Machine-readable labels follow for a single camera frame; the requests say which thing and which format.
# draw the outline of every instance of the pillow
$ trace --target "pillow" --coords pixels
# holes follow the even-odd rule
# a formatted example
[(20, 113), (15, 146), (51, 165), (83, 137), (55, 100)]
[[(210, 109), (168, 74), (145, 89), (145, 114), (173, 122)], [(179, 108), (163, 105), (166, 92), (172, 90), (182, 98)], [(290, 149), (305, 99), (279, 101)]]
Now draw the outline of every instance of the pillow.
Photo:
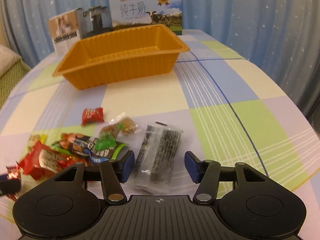
[(0, 44), (0, 77), (16, 63), (21, 56)]

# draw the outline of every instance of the clear plastic bag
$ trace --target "clear plastic bag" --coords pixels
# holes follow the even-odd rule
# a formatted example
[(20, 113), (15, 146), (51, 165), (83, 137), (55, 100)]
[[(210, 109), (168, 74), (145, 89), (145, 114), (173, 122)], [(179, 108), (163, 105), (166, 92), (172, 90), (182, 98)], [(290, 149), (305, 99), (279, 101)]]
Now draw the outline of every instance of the clear plastic bag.
[(101, 129), (99, 137), (104, 133), (110, 133), (115, 139), (121, 132), (123, 135), (130, 135), (140, 130), (138, 124), (136, 124), (126, 113), (118, 115), (116, 118), (109, 121), (109, 125)]
[(182, 130), (159, 122), (150, 123), (132, 173), (132, 184), (151, 194), (166, 194)]

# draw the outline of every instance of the snack package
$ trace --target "snack package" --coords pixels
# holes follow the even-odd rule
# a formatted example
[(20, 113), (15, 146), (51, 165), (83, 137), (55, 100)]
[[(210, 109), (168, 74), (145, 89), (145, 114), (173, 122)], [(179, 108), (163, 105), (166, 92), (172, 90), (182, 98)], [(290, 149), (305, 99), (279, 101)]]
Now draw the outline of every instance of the snack package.
[(104, 122), (102, 107), (98, 107), (96, 109), (86, 108), (83, 110), (81, 125), (85, 125), (90, 122)]
[(89, 163), (87, 161), (85, 161), (84, 159), (81, 158), (77, 158), (75, 156), (70, 156), (70, 155), (62, 155), (62, 157), (64, 157), (63, 160), (58, 161), (58, 163), (61, 165), (62, 168), (66, 168), (76, 162), (83, 162), (85, 166), (90, 166)]
[(118, 146), (122, 144), (116, 143), (102, 149), (101, 145), (96, 147), (97, 142), (101, 143), (98, 138), (78, 133), (63, 133), (61, 139), (58, 142), (61, 148), (87, 161), (90, 160), (93, 164), (111, 159)]
[(181, 144), (182, 131), (154, 122), (148, 124), (133, 168), (135, 188), (152, 194), (167, 194), (172, 176), (173, 162)]
[(59, 152), (59, 154), (63, 154), (63, 155), (72, 155), (68, 150), (65, 150), (63, 148), (61, 148), (59, 142), (54, 142), (50, 148), (56, 152)]
[(62, 170), (58, 161), (63, 157), (56, 154), (50, 147), (37, 141), (35, 146), (18, 163), (23, 169), (24, 175), (31, 175), (34, 180), (39, 180), (42, 176), (51, 177)]
[(109, 125), (101, 129), (99, 137), (104, 133), (110, 132), (116, 139), (120, 132), (124, 135), (134, 134), (140, 129), (140, 127), (127, 116), (126, 113), (118, 115), (116, 118), (109, 121)]
[(108, 148), (115, 148), (117, 145), (116, 139), (114, 136), (110, 133), (104, 133), (97, 141), (94, 146), (94, 149), (96, 151), (101, 151)]
[[(15, 166), (6, 166), (7, 168), (7, 178), (8, 179), (18, 179), (21, 181), (21, 173), (20, 173), (20, 167), (18, 165)], [(12, 199), (13, 201), (16, 201), (18, 198), (16, 194), (7, 194), (8, 198)]]
[(47, 136), (45, 134), (32, 134), (30, 135), (28, 139), (28, 150), (31, 150), (33, 146), (37, 143), (37, 141), (40, 141), (42, 144), (45, 143), (45, 140), (47, 139)]

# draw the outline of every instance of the red candy wrapper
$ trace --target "red candy wrapper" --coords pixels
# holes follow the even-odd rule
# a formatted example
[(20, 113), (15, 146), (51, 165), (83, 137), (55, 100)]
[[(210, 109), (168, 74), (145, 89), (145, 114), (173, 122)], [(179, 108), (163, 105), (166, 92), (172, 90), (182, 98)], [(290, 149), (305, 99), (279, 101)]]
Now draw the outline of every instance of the red candy wrapper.
[[(15, 166), (6, 166), (7, 172), (8, 172), (8, 179), (19, 179), (21, 180), (21, 172), (20, 167), (18, 165)], [(16, 201), (18, 198), (15, 196), (15, 194), (7, 194), (8, 198), (12, 199), (13, 201)]]
[(18, 165), (23, 169), (24, 175), (31, 175), (33, 179), (39, 180), (42, 176), (51, 177), (55, 173), (62, 171), (58, 161), (63, 159), (50, 147), (37, 141)]
[(20, 167), (15, 166), (6, 166), (8, 172), (8, 179), (21, 179)]
[(86, 108), (83, 110), (81, 125), (85, 125), (89, 122), (104, 122), (102, 107), (96, 109)]
[(70, 156), (70, 155), (62, 155), (62, 157), (64, 157), (64, 160), (60, 160), (58, 161), (58, 163), (61, 165), (62, 168), (66, 168), (76, 162), (83, 162), (85, 166), (89, 166), (89, 164), (87, 163), (87, 161), (85, 161), (84, 159), (80, 159), (74, 156)]

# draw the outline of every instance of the checkered bedsheet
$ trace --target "checkered bedsheet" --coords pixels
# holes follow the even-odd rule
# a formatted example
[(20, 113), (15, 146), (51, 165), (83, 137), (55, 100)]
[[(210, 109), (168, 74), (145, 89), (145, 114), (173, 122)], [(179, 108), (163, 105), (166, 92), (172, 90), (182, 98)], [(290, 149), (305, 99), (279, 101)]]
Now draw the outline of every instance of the checkered bedsheet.
[[(47, 144), (62, 132), (96, 136), (104, 124), (81, 127), (84, 108), (103, 107), (104, 119), (126, 112), (143, 129), (159, 121), (183, 129), (171, 192), (193, 195), (183, 156), (223, 166), (247, 162), (296, 193), (308, 215), (300, 232), (305, 240), (320, 234), (320, 140), (285, 93), (257, 66), (199, 30), (180, 38), (190, 51), (179, 55), (169, 74), (77, 91), (63, 77), (52, 78), (61, 58), (49, 55), (15, 87), (0, 111), (0, 172), (25, 153), (30, 134), (45, 133)], [(144, 132), (122, 138), (137, 154)], [(34, 185), (23, 177), (25, 189)], [(102, 197), (99, 184), (90, 190)], [(126, 194), (135, 193), (124, 184)], [(221, 183), (218, 196), (231, 190)], [(0, 231), (5, 239), (19, 232), (11, 223), (13, 202), (0, 199)]]

